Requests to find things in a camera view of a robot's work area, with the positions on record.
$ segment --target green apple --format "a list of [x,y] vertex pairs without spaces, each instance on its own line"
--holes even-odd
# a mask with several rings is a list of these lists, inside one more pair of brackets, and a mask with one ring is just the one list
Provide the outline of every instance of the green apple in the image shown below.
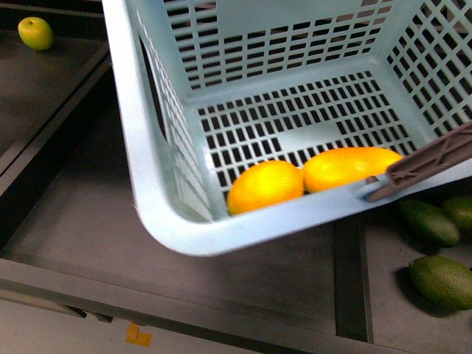
[[18,24],[21,40],[34,50],[47,50],[54,43],[52,29],[39,17],[27,17]]

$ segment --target basket handle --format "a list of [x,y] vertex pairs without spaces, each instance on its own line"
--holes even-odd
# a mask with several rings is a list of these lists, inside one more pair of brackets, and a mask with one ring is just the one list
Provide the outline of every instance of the basket handle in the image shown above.
[[365,198],[378,201],[472,158],[472,120],[387,168],[389,184]]

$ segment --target gray floor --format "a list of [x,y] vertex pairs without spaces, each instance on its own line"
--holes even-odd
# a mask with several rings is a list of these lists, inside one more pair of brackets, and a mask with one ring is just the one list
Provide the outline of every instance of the gray floor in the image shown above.
[[128,321],[114,319],[107,324],[91,315],[81,319],[4,300],[0,319],[1,354],[254,353],[148,326],[139,330],[151,333],[153,339],[149,347],[141,347],[125,342]]

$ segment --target green fruit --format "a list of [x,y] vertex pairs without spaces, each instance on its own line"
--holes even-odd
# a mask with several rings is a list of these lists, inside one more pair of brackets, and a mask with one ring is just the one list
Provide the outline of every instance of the green fruit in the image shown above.
[[450,310],[472,308],[472,271],[441,256],[426,256],[409,265],[417,289],[437,305]]
[[472,229],[472,195],[449,198],[441,207],[459,230]]
[[54,43],[52,29],[39,17],[27,17],[18,24],[21,40],[34,50],[47,50]]
[[400,201],[398,207],[409,228],[424,243],[453,247],[460,241],[458,228],[440,208],[413,200]]

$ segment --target plastic basket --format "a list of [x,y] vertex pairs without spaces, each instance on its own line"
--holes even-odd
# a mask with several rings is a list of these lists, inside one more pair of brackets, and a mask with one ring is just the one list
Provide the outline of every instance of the plastic basket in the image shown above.
[[471,5],[103,0],[149,233],[181,253],[219,254],[469,176],[470,161],[375,203],[363,181],[234,217],[225,202],[261,161],[301,167],[346,146],[408,155],[469,121]]

